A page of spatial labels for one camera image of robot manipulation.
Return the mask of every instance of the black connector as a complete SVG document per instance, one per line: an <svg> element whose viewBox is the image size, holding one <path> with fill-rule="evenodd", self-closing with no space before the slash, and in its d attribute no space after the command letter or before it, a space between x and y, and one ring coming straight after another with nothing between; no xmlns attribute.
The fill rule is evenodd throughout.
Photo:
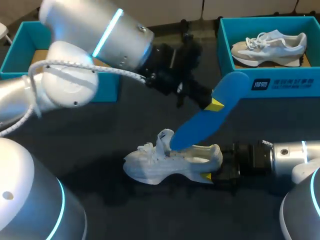
<svg viewBox="0 0 320 240"><path fill-rule="evenodd" d="M178 49L167 44L154 46L138 73L146 77L148 87L164 95L176 94L177 107L183 105L185 97L189 97L205 109L212 101L212 89L199 84L192 75L201 54L202 47L191 38Z"/></svg>

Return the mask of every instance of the shoe box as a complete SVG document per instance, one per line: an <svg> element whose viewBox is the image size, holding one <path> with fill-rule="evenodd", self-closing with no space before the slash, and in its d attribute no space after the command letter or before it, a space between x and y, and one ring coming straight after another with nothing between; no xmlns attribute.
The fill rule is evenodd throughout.
<svg viewBox="0 0 320 240"><path fill-rule="evenodd" d="M272 62L249 67L233 60L232 45L273 30L290 36L306 34L307 47L300 67ZM313 16L222 18L217 48L222 76L238 71L252 81L246 98L320 97L320 25Z"/></svg>
<svg viewBox="0 0 320 240"><path fill-rule="evenodd" d="M46 59L50 44L51 32L47 27L39 21L22 22L0 68L0 81L27 75L31 64ZM98 59L92 60L95 65L106 66ZM98 78L99 86L92 102L116 102L120 77L99 72Z"/></svg>

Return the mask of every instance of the beige sneaker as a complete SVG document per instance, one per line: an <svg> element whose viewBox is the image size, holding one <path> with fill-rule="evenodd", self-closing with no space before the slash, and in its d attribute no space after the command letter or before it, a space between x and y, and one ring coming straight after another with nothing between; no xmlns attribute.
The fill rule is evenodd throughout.
<svg viewBox="0 0 320 240"><path fill-rule="evenodd" d="M307 36L283 35L278 30L262 32L257 38L246 38L232 46L231 54L240 63L257 67L271 61L282 66L299 67L307 48Z"/></svg>

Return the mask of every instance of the white sneaker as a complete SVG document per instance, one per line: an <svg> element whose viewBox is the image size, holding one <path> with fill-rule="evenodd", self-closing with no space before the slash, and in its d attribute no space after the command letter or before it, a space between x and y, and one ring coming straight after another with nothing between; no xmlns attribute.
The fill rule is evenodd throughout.
<svg viewBox="0 0 320 240"><path fill-rule="evenodd" d="M204 173L217 171L223 155L218 145L192 146L184 151L170 149L174 132L164 129L157 136L156 146L147 143L126 156L123 170L138 182L157 185L172 174L182 174L192 181L212 184Z"/></svg>
<svg viewBox="0 0 320 240"><path fill-rule="evenodd" d="M257 67L271 61L287 67L299 67L307 48L307 36L283 35L278 30L262 32L257 38L246 38L232 46L231 54L240 63Z"/></svg>

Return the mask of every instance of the cable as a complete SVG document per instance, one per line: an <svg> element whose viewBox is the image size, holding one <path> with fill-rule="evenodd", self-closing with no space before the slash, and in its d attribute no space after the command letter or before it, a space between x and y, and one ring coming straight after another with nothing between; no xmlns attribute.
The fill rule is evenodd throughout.
<svg viewBox="0 0 320 240"><path fill-rule="evenodd" d="M131 71L126 71L126 70L106 67L106 66L96 66L91 64L64 61L64 60L42 60L32 64L28 70L28 76L30 77L32 93L36 99L37 99L37 88L36 88L36 82L34 79L34 76L36 74L36 69L44 66L50 66L50 65L60 65L60 66L67 66L67 67L73 67L73 68L79 68L79 69L87 69L87 70L96 71L100 73L118 74L118 75L135 79L140 83L146 84L146 78L144 76ZM28 108L24 116L18 122L16 122L11 127L8 127L7 129L0 131L0 138L12 133L13 131L21 127L31 117L34 111L40 112L36 101Z"/></svg>
<svg viewBox="0 0 320 240"><path fill-rule="evenodd" d="M26 111L26 113L24 114L24 116L19 121L17 121L11 127L8 127L3 131L0 131L0 138L3 138L5 135L8 135L13 131L17 130L18 128L20 128L31 117L33 112L34 112L34 107L31 105Z"/></svg>

